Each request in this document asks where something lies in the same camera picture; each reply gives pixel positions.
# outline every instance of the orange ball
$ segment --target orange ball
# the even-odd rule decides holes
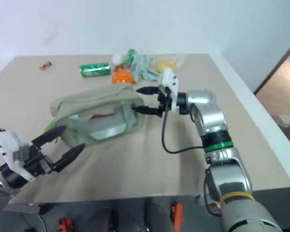
[[[112,83],[118,84],[123,82],[128,82],[131,85],[134,85],[133,75],[125,69],[117,70],[116,73],[113,74]]]

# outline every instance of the green canvas bag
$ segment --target green canvas bag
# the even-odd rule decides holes
[[[65,126],[67,129],[61,139],[67,146],[94,145],[139,130],[144,115],[134,112],[131,107],[143,104],[129,83],[72,94],[51,103],[55,119],[46,131]]]

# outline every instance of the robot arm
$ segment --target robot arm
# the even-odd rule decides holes
[[[169,110],[178,111],[182,115],[190,114],[202,140],[205,160],[209,164],[205,170],[205,183],[211,198],[221,204],[224,231],[281,231],[268,211],[251,195],[252,185],[248,173],[238,150],[233,146],[215,94],[207,89],[187,93],[177,92],[177,89],[178,79],[171,69],[167,69],[159,87],[137,90],[143,94],[158,93],[159,108],[138,106],[134,110],[160,117],[162,112],[165,112],[166,117]]]
[[[0,153],[6,161],[0,167],[0,212],[26,183],[39,175],[59,173],[82,152],[85,144],[71,148],[56,163],[42,154],[41,146],[59,137],[65,129],[54,128],[32,140],[31,146],[23,134],[0,129]]]

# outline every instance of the table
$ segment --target table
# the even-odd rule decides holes
[[[53,119],[49,105],[62,96],[111,84],[111,76],[82,78],[79,65],[110,61],[110,55],[15,57],[0,72],[0,127],[39,136]],[[52,66],[41,71],[46,61]],[[240,151],[254,190],[290,186],[285,169],[208,54],[187,55],[176,71],[179,90],[207,88],[217,95],[234,146]],[[135,88],[156,85],[142,81]],[[153,96],[143,96],[147,105]],[[146,116],[142,129],[84,150],[61,173],[40,176],[25,185],[13,203],[75,202],[200,194],[207,167],[203,150],[166,153],[161,145],[162,120]],[[189,116],[169,114],[166,144],[176,150],[201,145]],[[42,152],[57,160],[68,148],[62,141]],[[0,165],[4,159],[0,155]]]

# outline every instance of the yellow tape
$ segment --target yellow tape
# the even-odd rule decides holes
[[[227,194],[224,194],[221,198],[220,198],[220,204],[223,203],[223,201],[225,201],[227,198],[230,197],[236,197],[236,196],[244,196],[244,197],[249,197],[250,199],[252,199],[253,201],[255,201],[255,199],[253,198],[253,196],[248,193],[248,192],[229,192]]]

